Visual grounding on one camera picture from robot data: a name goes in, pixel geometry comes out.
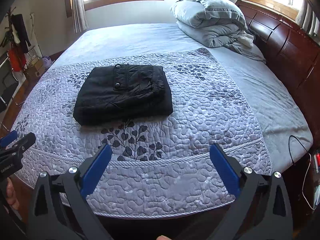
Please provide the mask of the person's left hand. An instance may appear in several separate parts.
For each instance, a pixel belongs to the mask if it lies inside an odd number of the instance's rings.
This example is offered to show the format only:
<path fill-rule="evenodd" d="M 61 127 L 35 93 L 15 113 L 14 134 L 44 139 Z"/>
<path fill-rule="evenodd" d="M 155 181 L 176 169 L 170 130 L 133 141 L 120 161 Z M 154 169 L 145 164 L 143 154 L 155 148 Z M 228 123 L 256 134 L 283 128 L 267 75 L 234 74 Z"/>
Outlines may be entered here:
<path fill-rule="evenodd" d="M 13 186 L 10 178 L 7 178 L 6 189 L 5 189 L 5 198 L 6 198 L 7 203 L 10 205 L 10 207 L 13 208 L 14 210 L 18 211 L 20 204 L 17 199 L 16 191 L 14 189 L 14 186 Z"/>

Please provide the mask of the person's right hand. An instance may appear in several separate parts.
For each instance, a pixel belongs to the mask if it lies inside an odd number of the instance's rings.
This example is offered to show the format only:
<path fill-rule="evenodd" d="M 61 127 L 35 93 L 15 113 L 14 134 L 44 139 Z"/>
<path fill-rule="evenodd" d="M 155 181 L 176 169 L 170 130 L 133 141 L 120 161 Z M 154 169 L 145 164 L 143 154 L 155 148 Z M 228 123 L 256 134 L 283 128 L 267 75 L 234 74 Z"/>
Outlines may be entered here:
<path fill-rule="evenodd" d="M 161 235 L 161 236 L 157 237 L 156 240 L 171 240 L 171 239 L 169 237 L 167 237 L 167 236 Z"/>

